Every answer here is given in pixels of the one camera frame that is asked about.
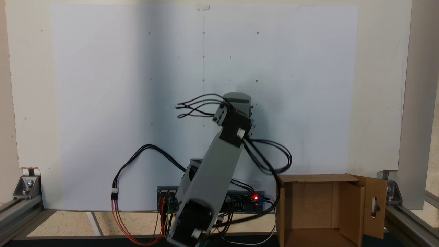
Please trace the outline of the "large grey gripper finger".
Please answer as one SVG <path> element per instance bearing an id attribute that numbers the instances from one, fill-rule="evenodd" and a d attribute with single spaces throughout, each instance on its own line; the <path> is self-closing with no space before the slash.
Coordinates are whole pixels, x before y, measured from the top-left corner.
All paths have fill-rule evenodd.
<path id="1" fill-rule="evenodd" d="M 223 98 L 229 103 L 251 103 L 251 97 L 241 92 L 229 92 Z"/>

